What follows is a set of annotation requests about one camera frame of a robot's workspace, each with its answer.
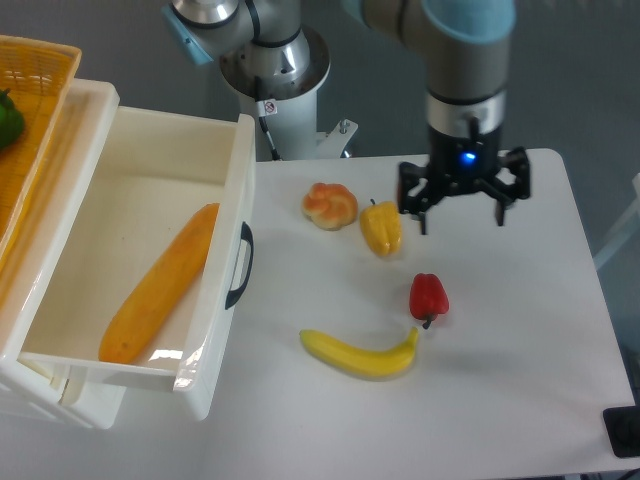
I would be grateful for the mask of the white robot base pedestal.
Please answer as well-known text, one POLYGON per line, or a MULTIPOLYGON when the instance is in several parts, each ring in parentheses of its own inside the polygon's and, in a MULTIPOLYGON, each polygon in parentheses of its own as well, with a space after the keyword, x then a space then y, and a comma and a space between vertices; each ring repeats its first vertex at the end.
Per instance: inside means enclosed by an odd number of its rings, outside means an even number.
POLYGON ((330 56, 323 38, 303 26, 289 43, 249 42, 220 58, 240 112, 254 118, 259 161, 346 156, 358 124, 346 118, 327 132, 317 129, 318 91, 328 78, 330 56))

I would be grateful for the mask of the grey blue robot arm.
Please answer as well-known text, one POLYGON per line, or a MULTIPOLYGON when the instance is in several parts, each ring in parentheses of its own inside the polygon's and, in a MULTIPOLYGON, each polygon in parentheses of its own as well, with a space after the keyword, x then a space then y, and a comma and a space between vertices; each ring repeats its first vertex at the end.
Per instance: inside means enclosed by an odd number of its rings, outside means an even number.
MULTIPOLYGON (((364 26, 424 62, 430 156, 398 168, 397 204, 424 220, 447 197, 482 192, 502 220, 531 194, 526 152, 500 149, 515 7, 510 1, 347 1, 364 26)), ((317 92, 330 69, 323 38, 297 1, 169 1, 162 14, 197 65, 217 62, 258 128, 266 159, 312 158, 317 92)))

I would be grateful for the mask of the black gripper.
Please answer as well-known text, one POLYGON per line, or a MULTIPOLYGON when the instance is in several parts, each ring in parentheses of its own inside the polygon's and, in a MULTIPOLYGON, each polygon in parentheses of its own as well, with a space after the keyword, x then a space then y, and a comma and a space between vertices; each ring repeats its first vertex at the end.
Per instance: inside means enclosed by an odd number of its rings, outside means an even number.
POLYGON ((482 192, 496 200, 494 216, 505 224, 506 209, 530 197, 530 161, 524 148, 499 152, 502 129, 467 131, 463 136, 428 129, 428 162, 398 166, 397 204, 403 214, 418 215, 420 232, 428 234, 427 211, 446 197, 482 192))

